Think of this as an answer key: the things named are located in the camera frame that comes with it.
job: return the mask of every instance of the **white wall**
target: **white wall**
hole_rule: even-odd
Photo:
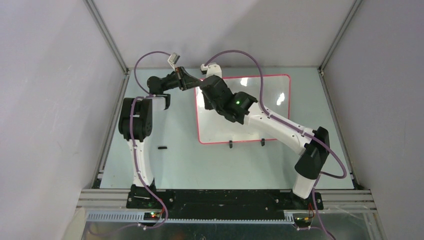
[[[422,239],[424,2],[364,1],[325,80],[389,239]]]
[[[123,73],[82,0],[0,3],[1,239],[60,239]]]
[[[263,66],[321,64],[354,0],[115,0],[95,1],[126,64],[150,51],[176,52],[198,67],[229,49]],[[225,66],[253,66],[239,54]],[[140,67],[168,67],[163,56]]]

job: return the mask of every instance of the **black mounting bracket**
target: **black mounting bracket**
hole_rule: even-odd
[[[293,192],[278,189],[254,190],[198,190],[150,189],[163,201],[172,219],[202,220],[281,220],[284,210],[308,210],[313,204]],[[324,209],[321,194],[315,193],[318,210]],[[161,210],[162,205],[144,187],[131,186],[126,202],[127,209]]]

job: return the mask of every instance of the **wire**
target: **wire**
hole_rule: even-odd
[[[145,57],[147,57],[147,56],[149,56],[149,55],[152,55],[152,54],[165,54],[165,55],[167,55],[167,56],[170,56],[170,55],[171,55],[171,54],[169,54],[169,53],[167,53],[167,52],[165,52],[165,51],[151,51],[151,52],[146,53],[146,54],[144,54],[143,56],[141,56],[141,57],[137,60],[137,62],[135,63],[135,66],[134,66],[134,78],[135,78],[135,81],[137,82],[138,86],[139,86],[141,89],[143,89],[143,91],[144,91],[146,94],[148,94],[149,96],[151,96],[150,92],[149,92],[149,91],[147,91],[144,87],[142,87],[142,85],[141,85],[141,84],[140,84],[140,82],[139,82],[139,79],[137,78],[137,66],[139,65],[139,62],[140,62],[142,59],[144,59]]]
[[[324,231],[324,233],[329,238],[332,238],[333,240],[336,240],[336,238],[324,226],[323,220],[321,220],[320,213],[318,212],[317,201],[315,200],[315,187],[317,186],[318,181],[320,180],[320,177],[321,177],[321,175],[318,176],[318,178],[316,179],[316,181],[315,181],[315,183],[313,184],[313,187],[312,187],[312,192],[311,193],[312,193],[313,207],[315,208],[316,216],[318,217],[319,224],[321,225],[321,228]]]
[[[256,67],[257,67],[257,69],[259,70],[259,75],[260,75],[260,92],[259,92],[259,106],[260,106],[260,108],[262,109],[262,111],[268,116],[268,117],[270,117],[270,118],[272,118],[272,119],[274,119],[274,120],[276,120],[277,122],[279,122],[279,123],[281,123],[281,124],[283,124],[283,125],[285,125],[285,126],[287,126],[287,127],[289,127],[289,128],[291,128],[291,129],[293,129],[293,130],[295,130],[296,132],[298,132],[298,133],[300,133],[300,134],[303,134],[304,136],[306,136],[306,137],[308,137],[308,138],[310,138],[310,139],[312,139],[312,140],[314,140],[315,142],[317,142],[318,144],[320,144],[321,146],[323,146],[334,158],[335,158],[335,160],[337,161],[337,163],[340,165],[340,167],[341,167],[341,170],[342,170],[342,172],[343,172],[343,174],[341,175],[341,176],[339,176],[339,175],[334,175],[334,174],[331,174],[331,173],[328,173],[328,172],[325,172],[325,171],[321,171],[320,172],[320,174],[322,174],[322,175],[326,175],[326,176],[329,176],[329,177],[332,177],[332,178],[335,178],[335,179],[344,179],[344,178],[346,178],[346,176],[348,175],[348,172],[346,171],[346,168],[345,168],[345,166],[343,165],[343,163],[342,163],[342,160],[340,160],[340,158],[337,156],[337,154],[329,147],[329,146],[327,146],[324,142],[322,142],[321,140],[319,140],[318,138],[316,138],[316,137],[314,137],[313,135],[311,135],[311,134],[309,134],[309,133],[307,133],[307,132],[303,132],[303,130],[301,130],[301,129],[299,129],[299,128],[297,128],[296,126],[294,126],[294,125],[291,125],[290,123],[288,123],[288,122],[286,122],[286,121],[284,121],[283,119],[280,119],[279,117],[277,117],[277,116],[274,116],[274,115],[272,115],[269,111],[268,111],[268,109],[264,106],[264,103],[263,103],[263,96],[264,96],[264,74],[262,73],[262,69],[261,69],[261,66],[259,65],[259,63],[258,63],[258,61],[256,61],[256,59],[253,57],[253,56],[251,56],[249,53],[247,53],[247,52],[244,52],[244,51],[240,51],[240,50],[226,50],[226,51],[222,51],[222,52],[220,52],[220,53],[217,53],[217,54],[215,54],[213,57],[211,57],[204,65],[205,66],[207,66],[209,63],[211,63],[215,58],[217,58],[217,57],[219,57],[219,56],[221,56],[221,55],[223,55],[223,54],[227,54],[227,53],[239,53],[239,54],[243,54],[243,55],[245,55],[245,56],[247,56],[247,57],[249,57],[253,62],[254,62],[254,64],[256,65]],[[318,220],[319,220],[319,223],[320,223],[320,225],[321,225],[321,228],[322,228],[322,230],[325,232],[325,234],[329,237],[329,238],[332,238],[332,239],[336,239],[329,231],[327,231],[326,230],[326,228],[324,227],[324,224],[323,224],[323,221],[321,220],[321,217],[320,217],[320,214],[319,214],[319,212],[318,212],[318,208],[317,208],[317,203],[315,202],[315,186],[317,185],[317,183],[318,183],[318,180],[320,179],[320,176],[318,176],[318,178],[316,179],[316,181],[315,181],[315,184],[314,184],[314,186],[313,186],[313,188],[312,188],[312,191],[311,191],[311,193],[312,193],[312,199],[313,199],[313,205],[314,205],[314,207],[315,207],[315,211],[316,211],[316,216],[318,217]]]

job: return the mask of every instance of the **white surface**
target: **white surface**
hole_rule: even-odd
[[[423,13],[422,0],[364,1],[324,70],[390,240],[423,239]]]
[[[129,151],[131,152],[131,156],[134,159],[134,147],[133,147],[133,141],[129,140],[127,142],[128,146],[129,146]],[[149,138],[145,138],[143,142],[140,142],[139,140],[135,140],[135,144],[137,145],[136,150],[137,150],[137,167],[138,170],[140,171],[140,175],[141,177],[143,177],[143,181],[147,186],[150,186],[150,184],[153,183],[153,173],[152,173],[152,168],[150,167],[150,161],[149,161],[149,155],[148,155],[148,149],[150,146],[150,141]],[[144,187],[142,181],[139,178],[139,175],[137,174],[136,171],[136,162],[133,160],[132,161],[132,175],[133,175],[133,180],[132,183],[135,184],[137,187]]]
[[[296,154],[301,155],[305,151],[305,144],[309,144],[311,139],[309,137],[303,136],[304,133],[314,135],[312,129],[299,125],[289,119],[281,116],[280,114],[269,110],[268,106],[265,105],[265,109],[269,112],[269,116],[277,117],[280,120],[285,121],[286,123],[295,126],[302,130],[302,134],[291,129],[290,127],[276,121],[273,118],[268,118],[268,116],[262,112],[258,103],[254,103],[251,107],[251,113],[247,116],[246,124],[249,127],[259,129],[264,133],[268,133],[274,138],[278,139],[280,142],[285,144]]]
[[[288,75],[272,75],[265,76],[263,80],[266,82],[267,90],[278,89],[278,91],[267,97],[274,98],[272,107],[274,109],[278,108],[287,117],[290,109],[290,77]],[[233,93],[245,92],[256,98],[259,97],[257,93],[260,91],[260,77],[224,78],[224,81]],[[238,122],[230,122],[224,116],[217,114],[216,111],[205,109],[204,96],[199,87],[195,88],[194,94],[198,140],[201,144],[228,144],[230,140],[233,142],[245,142],[275,139],[272,135],[258,128],[248,126],[248,124],[242,125]]]
[[[207,67],[205,66],[205,64],[202,63],[202,65],[200,65],[200,70],[206,71],[205,79],[213,75],[223,78],[223,71],[221,69],[221,66],[216,63],[210,63],[207,65]]]
[[[81,0],[0,3],[0,238],[57,240],[123,74]]]
[[[312,188],[314,187],[316,179],[306,178],[299,173],[296,176],[296,182],[293,186],[293,193],[297,196],[306,199],[311,194]]]
[[[150,51],[181,55],[196,67],[214,54],[237,49],[262,66],[318,66],[354,0],[96,0],[125,63]],[[230,54],[221,67],[253,66]],[[143,67],[168,68],[161,56]]]
[[[201,78],[198,68],[189,74]],[[330,145],[345,162],[330,109],[315,68],[264,68],[264,74],[289,74],[291,77],[290,118],[303,126],[322,126],[329,132]],[[150,76],[164,77],[170,69],[138,70],[142,86]],[[224,77],[253,76],[255,68],[223,68]],[[198,141],[194,89],[173,89],[169,109],[153,114],[153,134],[150,136],[149,158],[157,188],[164,189],[291,189],[296,180],[295,164],[299,155],[279,141],[203,145]],[[131,73],[125,97],[143,92]],[[264,104],[273,106],[276,100],[265,92]],[[158,146],[168,149],[159,150]],[[123,136],[115,129],[101,188],[129,189],[133,182],[132,156]],[[323,171],[340,175],[336,160],[329,157]],[[322,176],[317,188],[352,189],[349,178],[342,180]]]

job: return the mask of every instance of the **purple cable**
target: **purple cable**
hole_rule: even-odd
[[[336,238],[324,226],[323,220],[321,220],[320,213],[318,212],[317,201],[315,201],[315,187],[317,186],[318,181],[320,180],[320,177],[321,177],[321,175],[318,176],[318,178],[316,179],[316,181],[315,181],[315,183],[313,184],[313,187],[312,187],[312,192],[311,193],[312,193],[313,207],[315,208],[316,216],[318,217],[319,224],[321,224],[321,228],[324,231],[324,233],[329,238],[332,238],[333,240],[336,240]]]
[[[279,122],[279,123],[281,123],[281,124],[283,124],[283,125],[286,125],[287,127],[289,127],[289,128],[291,128],[291,129],[293,129],[293,130],[295,130],[296,132],[298,132],[298,133],[300,133],[300,134],[304,134],[306,137],[308,137],[308,138],[310,138],[310,139],[312,139],[312,140],[314,140],[315,142],[317,142],[317,143],[319,143],[321,146],[323,146],[334,158],[335,158],[335,160],[337,161],[337,163],[340,165],[340,167],[341,167],[341,170],[343,171],[343,175],[341,175],[341,176],[337,176],[337,175],[334,175],[334,174],[331,174],[331,173],[328,173],[328,172],[325,172],[325,171],[322,171],[322,172],[320,172],[321,174],[323,174],[323,175],[327,175],[327,176],[330,176],[330,177],[333,177],[333,178],[336,178],[336,179],[344,179],[344,178],[346,178],[346,176],[348,175],[348,172],[346,171],[346,168],[345,168],[345,166],[343,165],[343,163],[342,163],[342,161],[340,160],[340,158],[336,155],[336,153],[333,151],[333,150],[331,150],[331,148],[329,147],[329,146],[327,146],[325,143],[323,143],[321,140],[319,140],[318,138],[316,138],[316,137],[314,137],[314,136],[312,136],[311,134],[309,134],[309,133],[307,133],[307,132],[303,132],[301,129],[299,129],[299,128],[297,128],[296,126],[293,126],[293,125],[291,125],[290,123],[288,123],[288,122],[286,122],[286,121],[284,121],[283,119],[280,119],[280,118],[278,118],[277,116],[274,116],[274,115],[270,115],[270,112],[267,110],[267,108],[264,106],[264,103],[263,103],[263,95],[264,95],[264,74],[262,73],[262,68],[261,68],[261,66],[259,65],[259,63],[258,63],[258,61],[256,61],[256,59],[252,56],[252,55],[250,55],[249,53],[247,53],[247,52],[244,52],[244,51],[240,51],[240,50],[226,50],[226,51],[222,51],[222,52],[220,52],[220,53],[217,53],[217,54],[215,54],[213,57],[211,57],[204,65],[205,66],[207,66],[208,64],[210,64],[215,58],[217,58],[217,57],[219,57],[219,56],[221,56],[221,55],[223,55],[223,54],[228,54],[228,53],[239,53],[239,54],[243,54],[243,55],[245,55],[245,56],[247,56],[247,57],[249,57],[253,62],[254,62],[254,64],[256,65],[256,67],[257,67],[257,69],[259,70],[259,75],[260,75],[260,91],[259,91],[259,106],[260,106],[260,108],[262,109],[262,111],[268,116],[268,117],[270,117],[270,118],[272,118],[272,119],[274,119],[274,120],[276,120],[277,122]]]
[[[134,66],[134,78],[135,78],[135,81],[137,82],[138,86],[140,86],[140,88],[141,88],[141,89],[143,89],[143,91],[145,91],[145,93],[147,93],[148,95],[150,95],[150,92],[149,92],[149,91],[147,91],[144,87],[142,87],[142,85],[140,84],[140,82],[139,82],[139,80],[138,80],[138,78],[137,78],[137,65],[139,65],[139,62],[140,62],[142,59],[144,59],[145,57],[147,57],[147,56],[149,56],[149,55],[152,55],[152,54],[165,54],[165,55],[167,55],[167,56],[170,56],[170,55],[171,55],[171,54],[169,54],[169,53],[167,53],[167,52],[165,52],[165,51],[151,51],[151,52],[146,53],[146,54],[144,54],[143,56],[141,56],[141,57],[138,59],[138,61],[135,63],[135,66]]]

